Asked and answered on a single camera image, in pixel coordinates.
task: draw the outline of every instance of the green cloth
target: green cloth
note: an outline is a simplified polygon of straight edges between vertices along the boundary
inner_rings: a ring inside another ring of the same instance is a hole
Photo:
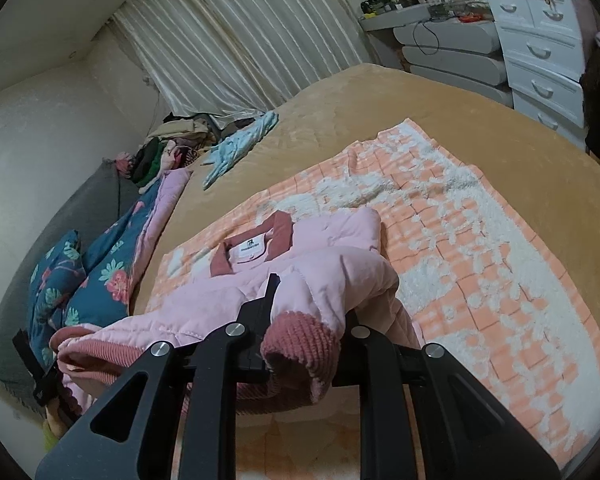
[[[158,146],[158,151],[155,152],[154,160],[151,162],[149,172],[144,176],[144,178],[136,182],[136,186],[144,187],[158,175],[158,171],[160,171],[160,158],[162,157],[162,152],[164,151],[164,147],[166,145],[166,142],[160,143],[160,146]]]

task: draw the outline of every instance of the clothing label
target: clothing label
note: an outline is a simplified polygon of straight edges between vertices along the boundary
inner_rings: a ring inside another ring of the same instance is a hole
[[[236,246],[236,263],[242,264],[244,262],[250,262],[251,260],[255,260],[262,256],[267,248],[264,243],[264,237],[265,233],[249,238]]]

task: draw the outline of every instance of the white dresser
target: white dresser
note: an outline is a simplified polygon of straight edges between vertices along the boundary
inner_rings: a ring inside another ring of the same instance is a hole
[[[514,108],[584,149],[578,83],[596,33],[588,0],[488,0]]]

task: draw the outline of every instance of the light blue cloth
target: light blue cloth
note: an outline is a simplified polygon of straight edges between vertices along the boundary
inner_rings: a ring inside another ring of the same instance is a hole
[[[250,149],[260,142],[273,127],[278,124],[278,114],[267,112],[246,128],[235,132],[209,151],[203,164],[214,164],[214,168],[202,183],[202,189],[207,189],[219,176],[229,171],[236,162],[243,158]]]

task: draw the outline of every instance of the bed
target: bed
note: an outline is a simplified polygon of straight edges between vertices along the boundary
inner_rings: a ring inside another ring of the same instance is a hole
[[[410,118],[484,172],[564,264],[600,327],[600,167],[566,140],[478,94],[371,64],[315,83],[278,112],[278,126],[209,190],[196,162],[135,314],[145,311],[165,254],[254,193]]]

